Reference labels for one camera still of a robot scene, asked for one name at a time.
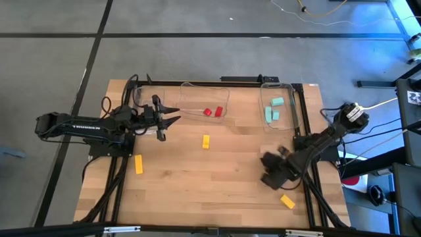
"clear plastic container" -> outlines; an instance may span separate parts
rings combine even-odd
[[[184,114],[183,117],[206,122],[222,122],[227,113],[230,90],[228,88],[195,86],[184,82],[180,86],[180,98],[177,108]],[[222,113],[215,116],[216,108],[221,107]],[[212,114],[204,114],[210,109]]]
[[[282,97],[284,99],[283,105],[272,106],[271,100]],[[266,132],[273,132],[277,130],[290,130],[300,126],[295,107],[295,100],[293,96],[293,87],[291,84],[283,83],[265,83],[260,87],[260,115],[263,123],[263,128]],[[265,108],[271,107],[272,111],[279,111],[280,117],[278,120],[267,122],[265,119]]]
[[[161,103],[164,105],[165,102],[165,89],[160,86],[142,86],[134,90],[134,101],[135,105],[150,105],[152,103],[152,95],[157,95],[161,99]]]

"wooden tabletop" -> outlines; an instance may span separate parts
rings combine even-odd
[[[125,83],[125,80],[110,81],[107,96],[113,107],[120,104]],[[320,90],[316,84],[303,86],[311,131],[321,132],[326,122],[319,114]],[[182,118],[166,131],[165,142],[158,141],[155,133],[136,138],[135,154],[143,157],[143,174],[136,174],[131,157],[119,223],[309,227],[302,186],[293,191],[274,191],[260,181],[264,172],[260,158],[264,152],[275,151],[279,145],[293,151],[294,130],[287,89],[144,86],[139,102],[150,102],[153,94],[157,94],[164,105],[182,110],[168,117],[181,115]],[[285,99],[285,105],[276,107],[281,115],[278,122],[271,124],[272,128],[262,115],[262,107],[269,105],[267,95]],[[202,116],[205,107],[214,113],[217,106],[224,108],[222,118]],[[300,113],[298,117],[303,127]],[[209,149],[202,148],[203,135],[210,136]],[[102,157],[87,168],[74,220],[85,217],[103,194],[110,160],[110,157]],[[349,224],[336,168],[319,162],[318,169],[324,197],[340,219]],[[294,184],[288,181],[284,187]],[[293,209],[280,202],[282,194],[295,202]],[[107,219],[113,203],[111,198]],[[320,224],[314,197],[313,206],[316,223]]]

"black floor stripe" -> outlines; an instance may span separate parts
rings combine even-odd
[[[0,38],[345,38],[403,39],[393,33],[0,33]]]
[[[351,33],[105,33],[102,38],[357,38],[402,39],[402,34]]]
[[[101,19],[101,23],[99,25],[97,37],[95,38],[95,41],[93,42],[92,50],[91,50],[91,53],[89,54],[89,59],[86,65],[86,71],[82,78],[82,82],[80,84],[78,93],[76,94],[76,98],[75,98],[72,110],[70,112],[71,115],[78,115],[79,113],[80,106],[82,104],[82,100],[85,95],[87,83],[89,82],[89,76],[91,75],[92,67],[95,62],[95,58],[97,56],[99,44],[101,43],[100,35],[104,32],[105,25],[107,24],[107,20],[110,14],[111,6],[112,6],[112,0],[108,0],[107,5],[105,6],[103,17]],[[70,141],[70,136],[64,136],[63,141],[66,141],[66,142]],[[38,215],[35,221],[35,225],[34,225],[35,227],[41,227],[45,223],[45,219],[47,218],[48,210],[50,208],[50,204],[54,196],[54,191],[57,186],[57,182],[59,181],[59,178],[60,178],[60,173],[61,173],[62,166],[64,164],[64,159],[66,158],[68,145],[69,144],[61,144],[59,146],[57,156],[55,157],[53,170],[51,172],[51,176],[50,176],[47,188],[45,189],[44,197],[42,199],[42,203],[39,208]]]
[[[97,33],[0,33],[0,38],[95,38]]]

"metal stand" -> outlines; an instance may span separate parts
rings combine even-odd
[[[420,70],[421,70],[421,63],[418,63],[416,66],[414,66],[408,72],[406,72],[402,76],[398,77],[398,79],[408,79]],[[397,79],[394,80],[393,82],[358,81],[357,86],[359,88],[395,88],[396,87],[396,81],[397,81]]]
[[[365,161],[355,161],[346,167],[341,167],[342,179],[361,176],[371,172],[390,169],[393,163],[406,164],[405,147],[388,151]]]

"floor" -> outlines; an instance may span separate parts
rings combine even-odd
[[[385,3],[346,3],[326,18],[309,18],[295,1],[273,0],[119,0],[114,1],[105,33],[243,32],[243,33],[388,33],[398,34],[392,20],[356,26],[379,18],[391,18]],[[107,0],[0,0],[0,33],[87,32],[96,33]],[[324,13],[338,3],[305,1],[307,8]],[[404,17],[402,0],[392,1]],[[419,25],[404,21],[408,32]],[[93,38],[0,38],[0,145],[25,151],[25,159],[0,157],[0,228],[30,226],[39,208],[46,179],[55,160],[57,145],[41,142],[34,134],[35,118],[51,111],[69,113],[84,76]],[[126,79],[134,73],[153,80],[218,80],[221,76],[278,76],[282,82],[320,84],[325,107],[358,102],[365,107],[395,97],[393,90],[358,89],[357,80],[394,80],[412,66],[402,39],[315,38],[107,38],[95,58],[80,115],[97,116],[110,79]],[[370,124],[399,118],[393,101],[368,112]],[[399,122],[377,128],[383,132]],[[349,135],[346,141],[359,135]],[[359,154],[386,136],[347,146]],[[373,157],[400,147],[397,138],[366,153]],[[70,145],[46,224],[71,223],[76,207],[87,147]],[[387,216],[349,205],[351,223],[362,230],[383,228]],[[369,217],[361,221],[360,217]],[[377,226],[368,223],[377,221]]]

